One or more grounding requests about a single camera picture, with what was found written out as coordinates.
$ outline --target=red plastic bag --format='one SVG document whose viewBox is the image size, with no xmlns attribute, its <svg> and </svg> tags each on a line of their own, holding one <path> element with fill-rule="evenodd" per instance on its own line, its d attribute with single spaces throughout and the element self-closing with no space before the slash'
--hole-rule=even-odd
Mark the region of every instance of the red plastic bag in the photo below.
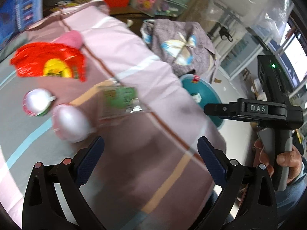
<svg viewBox="0 0 307 230">
<path fill-rule="evenodd" d="M 11 59 L 19 77 L 58 76 L 85 78 L 85 57 L 76 48 L 36 42 L 20 47 Z"/>
</svg>

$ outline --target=floor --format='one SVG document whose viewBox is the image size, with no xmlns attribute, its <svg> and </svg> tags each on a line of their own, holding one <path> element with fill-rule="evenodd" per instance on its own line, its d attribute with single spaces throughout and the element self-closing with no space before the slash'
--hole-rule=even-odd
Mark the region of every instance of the floor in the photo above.
<svg viewBox="0 0 307 230">
<path fill-rule="evenodd" d="M 243 94 L 246 98 L 254 99 L 255 94 L 251 91 L 251 81 L 244 81 L 242 75 L 235 77 L 231 84 L 235 87 L 239 94 Z"/>
<path fill-rule="evenodd" d="M 212 87 L 219 95 L 222 103 L 235 102 L 238 98 L 247 98 L 247 89 L 240 80 L 230 83 L 220 71 L 218 71 L 216 78 L 222 82 L 220 84 L 214 83 Z M 236 159 L 243 165 L 250 164 L 251 146 L 255 138 L 250 124 L 248 122 L 225 120 L 220 133 L 226 141 L 226 156 L 228 159 Z M 214 191 L 220 194 L 222 188 L 215 186 Z M 235 217 L 238 209 L 239 207 L 234 204 L 230 214 Z"/>
</svg>

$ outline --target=gray patterned cloth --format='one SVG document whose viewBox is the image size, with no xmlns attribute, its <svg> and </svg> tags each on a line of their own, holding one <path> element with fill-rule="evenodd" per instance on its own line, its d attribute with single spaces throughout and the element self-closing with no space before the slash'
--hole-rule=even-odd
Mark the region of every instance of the gray patterned cloth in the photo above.
<svg viewBox="0 0 307 230">
<path fill-rule="evenodd" d="M 146 20 L 141 34 L 151 51 L 169 63 L 178 77 L 195 70 L 194 74 L 209 82 L 214 80 L 220 63 L 212 42 L 199 23 Z"/>
</svg>

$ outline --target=human hand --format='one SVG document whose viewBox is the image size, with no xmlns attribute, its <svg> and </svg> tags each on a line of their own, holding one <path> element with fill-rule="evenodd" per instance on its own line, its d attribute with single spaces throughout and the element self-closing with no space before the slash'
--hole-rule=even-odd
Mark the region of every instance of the human hand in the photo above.
<svg viewBox="0 0 307 230">
<path fill-rule="evenodd" d="M 254 146 L 257 149 L 261 149 L 259 161 L 267 167 L 270 176 L 272 176 L 274 174 L 274 168 L 272 165 L 270 165 L 269 156 L 264 152 L 261 141 L 257 140 L 254 143 Z M 295 179 L 300 174 L 302 169 L 302 158 L 300 152 L 294 145 L 292 145 L 292 151 L 279 154 L 277 156 L 276 162 L 281 167 L 289 167 L 287 184 L 293 181 L 293 179 Z"/>
</svg>

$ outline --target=yellow label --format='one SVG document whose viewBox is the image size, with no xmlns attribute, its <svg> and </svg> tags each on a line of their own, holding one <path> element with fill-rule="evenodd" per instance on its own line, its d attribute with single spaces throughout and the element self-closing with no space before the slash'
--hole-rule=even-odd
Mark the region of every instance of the yellow label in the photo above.
<svg viewBox="0 0 307 230">
<path fill-rule="evenodd" d="M 144 8 L 150 9 L 151 8 L 151 2 L 150 1 L 144 1 L 143 2 Z"/>
<path fill-rule="evenodd" d="M 60 59 L 51 59 L 45 63 L 43 76 L 72 78 L 73 73 L 64 61 Z"/>
</svg>

